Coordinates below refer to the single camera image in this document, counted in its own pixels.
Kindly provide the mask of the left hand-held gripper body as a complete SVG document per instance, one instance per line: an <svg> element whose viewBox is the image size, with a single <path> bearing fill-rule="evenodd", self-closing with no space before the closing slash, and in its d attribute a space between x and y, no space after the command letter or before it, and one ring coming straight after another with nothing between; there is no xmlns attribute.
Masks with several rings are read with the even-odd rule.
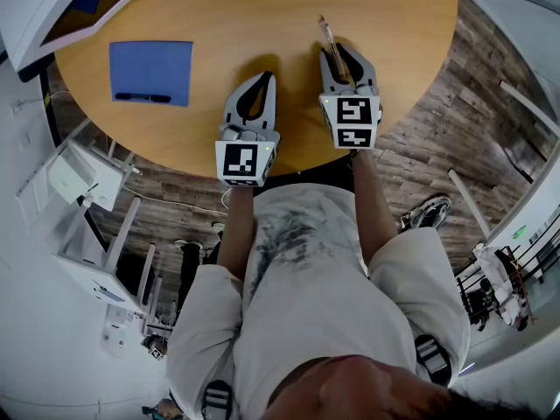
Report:
<svg viewBox="0 0 560 420"><path fill-rule="evenodd" d="M281 141L270 129L246 129L234 124L220 126L215 142L217 177L228 186L263 187Z"/></svg>

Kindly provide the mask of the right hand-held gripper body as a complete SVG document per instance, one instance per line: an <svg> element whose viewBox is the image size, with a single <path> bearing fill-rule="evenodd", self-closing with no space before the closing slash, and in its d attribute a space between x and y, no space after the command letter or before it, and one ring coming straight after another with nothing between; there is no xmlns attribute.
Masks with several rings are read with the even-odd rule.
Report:
<svg viewBox="0 0 560 420"><path fill-rule="evenodd" d="M325 124L336 149L371 150L382 119L381 97L368 86L319 96Z"/></svg>

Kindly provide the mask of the clear ballpoint pen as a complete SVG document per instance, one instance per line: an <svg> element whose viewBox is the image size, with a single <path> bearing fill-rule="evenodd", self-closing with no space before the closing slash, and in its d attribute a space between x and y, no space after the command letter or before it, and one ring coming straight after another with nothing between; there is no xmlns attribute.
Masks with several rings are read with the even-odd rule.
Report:
<svg viewBox="0 0 560 420"><path fill-rule="evenodd" d="M344 80L346 78L345 66L340 56L340 52L336 45L330 25L326 22L326 19L322 14L319 15L318 23L323 34L325 35L326 43L329 46L329 55L335 69L334 75L338 79Z"/></svg>

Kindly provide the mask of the blue notebook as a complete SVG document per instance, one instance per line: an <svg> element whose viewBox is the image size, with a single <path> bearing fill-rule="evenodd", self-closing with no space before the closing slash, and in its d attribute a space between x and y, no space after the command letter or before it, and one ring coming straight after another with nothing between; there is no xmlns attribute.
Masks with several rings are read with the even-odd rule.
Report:
<svg viewBox="0 0 560 420"><path fill-rule="evenodd" d="M169 95L166 106L189 105L193 43L184 41L127 41L109 45L112 100L116 93Z"/></svg>

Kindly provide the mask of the black marker pen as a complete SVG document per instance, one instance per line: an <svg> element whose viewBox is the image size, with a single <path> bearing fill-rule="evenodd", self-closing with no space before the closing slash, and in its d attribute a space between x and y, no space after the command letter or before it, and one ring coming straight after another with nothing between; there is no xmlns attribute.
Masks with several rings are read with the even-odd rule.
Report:
<svg viewBox="0 0 560 420"><path fill-rule="evenodd" d="M116 93L114 95L116 101L126 101L126 102L150 102L167 104L171 102L171 97L169 95L162 94L134 94L134 93Z"/></svg>

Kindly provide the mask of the person's right forearm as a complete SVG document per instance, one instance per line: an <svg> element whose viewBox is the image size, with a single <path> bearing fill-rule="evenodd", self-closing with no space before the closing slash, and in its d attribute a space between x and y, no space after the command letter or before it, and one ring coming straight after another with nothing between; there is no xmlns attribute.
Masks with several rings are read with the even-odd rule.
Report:
<svg viewBox="0 0 560 420"><path fill-rule="evenodd" d="M398 232L383 192L373 152L358 150L351 160L360 250L364 263L369 265L374 255Z"/></svg>

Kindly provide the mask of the person's left forearm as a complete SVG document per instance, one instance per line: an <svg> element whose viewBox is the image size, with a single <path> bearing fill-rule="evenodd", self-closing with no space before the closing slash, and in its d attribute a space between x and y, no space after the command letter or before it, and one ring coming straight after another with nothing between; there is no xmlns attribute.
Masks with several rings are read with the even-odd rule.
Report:
<svg viewBox="0 0 560 420"><path fill-rule="evenodd" d="M254 189L234 187L216 263L243 281L254 238Z"/></svg>

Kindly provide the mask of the round wooden table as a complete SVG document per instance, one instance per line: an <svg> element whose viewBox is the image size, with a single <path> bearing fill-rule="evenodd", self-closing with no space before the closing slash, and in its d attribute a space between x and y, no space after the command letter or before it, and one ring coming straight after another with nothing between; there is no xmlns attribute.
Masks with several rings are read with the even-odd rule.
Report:
<svg viewBox="0 0 560 420"><path fill-rule="evenodd" d="M335 38L373 65L390 132L423 97L447 58L458 0L133 0L95 35L56 52L74 100L109 137L153 163L216 173L214 143L224 104L246 79L276 76L276 175L341 156L319 106L325 18ZM109 47L120 41L189 41L187 107L116 102Z"/></svg>

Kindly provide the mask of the person's black trousers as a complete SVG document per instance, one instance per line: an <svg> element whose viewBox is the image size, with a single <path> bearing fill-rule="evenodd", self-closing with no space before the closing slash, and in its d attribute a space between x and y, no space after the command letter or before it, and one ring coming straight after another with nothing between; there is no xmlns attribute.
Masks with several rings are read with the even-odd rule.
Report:
<svg viewBox="0 0 560 420"><path fill-rule="evenodd" d="M350 193L354 192L354 173L350 162L345 157L308 170L293 172L267 178L263 187L254 190L258 196L268 190L295 184L314 184L337 187Z"/></svg>

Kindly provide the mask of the person's sneaker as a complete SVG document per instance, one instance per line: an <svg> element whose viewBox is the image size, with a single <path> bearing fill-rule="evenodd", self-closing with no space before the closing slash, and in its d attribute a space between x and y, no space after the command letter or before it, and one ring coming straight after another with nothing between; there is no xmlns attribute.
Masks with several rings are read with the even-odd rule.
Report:
<svg viewBox="0 0 560 420"><path fill-rule="evenodd" d="M436 194L400 217L399 232L418 228L438 229L445 221L451 207L452 200L448 195Z"/></svg>

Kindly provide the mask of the white metal bar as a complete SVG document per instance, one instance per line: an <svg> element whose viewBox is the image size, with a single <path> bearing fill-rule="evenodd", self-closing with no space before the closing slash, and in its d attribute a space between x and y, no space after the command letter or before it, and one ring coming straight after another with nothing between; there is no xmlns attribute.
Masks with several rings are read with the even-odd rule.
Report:
<svg viewBox="0 0 560 420"><path fill-rule="evenodd" d="M480 211L476 200L474 199L471 191L463 181L463 179L456 173L455 170L450 169L448 175L451 178L453 184L457 187L459 193L467 204L469 210L471 211L474 219L477 221L480 230L482 231L485 239L487 240L491 234L491 228L487 222L486 217Z"/></svg>

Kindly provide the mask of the white flat box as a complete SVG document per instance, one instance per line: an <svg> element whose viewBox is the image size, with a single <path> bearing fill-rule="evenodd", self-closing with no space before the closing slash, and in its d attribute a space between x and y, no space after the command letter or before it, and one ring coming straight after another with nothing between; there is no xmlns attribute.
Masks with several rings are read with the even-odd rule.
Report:
<svg viewBox="0 0 560 420"><path fill-rule="evenodd" d="M73 150L64 149L47 170L48 182L67 203L88 193L94 185L96 171Z"/></svg>

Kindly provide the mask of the person's white shirt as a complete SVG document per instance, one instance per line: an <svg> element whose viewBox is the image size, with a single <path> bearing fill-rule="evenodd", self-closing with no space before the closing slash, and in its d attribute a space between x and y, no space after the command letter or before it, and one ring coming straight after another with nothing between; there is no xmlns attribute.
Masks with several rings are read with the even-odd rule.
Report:
<svg viewBox="0 0 560 420"><path fill-rule="evenodd" d="M199 267L171 334L167 376L188 417L201 419L223 361L234 365L244 420L258 420L281 380L318 358L358 354L427 378L416 344L428 335L453 375L462 368L469 320L435 229L399 234L364 262L354 196L315 184L258 195L255 221L244 280Z"/></svg>

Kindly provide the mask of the white work table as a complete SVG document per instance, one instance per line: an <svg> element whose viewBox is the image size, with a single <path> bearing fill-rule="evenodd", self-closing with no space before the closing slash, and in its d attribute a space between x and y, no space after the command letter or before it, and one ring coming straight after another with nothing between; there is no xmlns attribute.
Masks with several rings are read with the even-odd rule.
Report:
<svg viewBox="0 0 560 420"><path fill-rule="evenodd" d="M126 267L124 269L128 277L138 280L135 290L128 290L117 275L124 243L141 205L141 199L135 197L130 203L117 236L111 242L99 264L91 262L81 255L74 257L69 253L72 241L78 238L79 228L86 224L85 213L88 211L88 202L86 199L73 216L58 251L53 255L54 259L80 287L94 298L103 303L139 313L148 321L152 321L156 315L162 285L161 277L149 279L156 245L152 243L149 246L140 268Z"/></svg>

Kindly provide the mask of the black metal railing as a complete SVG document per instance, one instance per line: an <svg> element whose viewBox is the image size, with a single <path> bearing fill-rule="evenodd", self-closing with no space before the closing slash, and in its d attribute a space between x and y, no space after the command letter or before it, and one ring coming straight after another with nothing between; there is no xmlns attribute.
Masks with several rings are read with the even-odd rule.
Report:
<svg viewBox="0 0 560 420"><path fill-rule="evenodd" d="M506 282L493 283L471 259L456 275L470 323L483 331L494 314L521 331L536 320L538 291L544 275L560 266L560 215L536 233L527 246L500 249Z"/></svg>

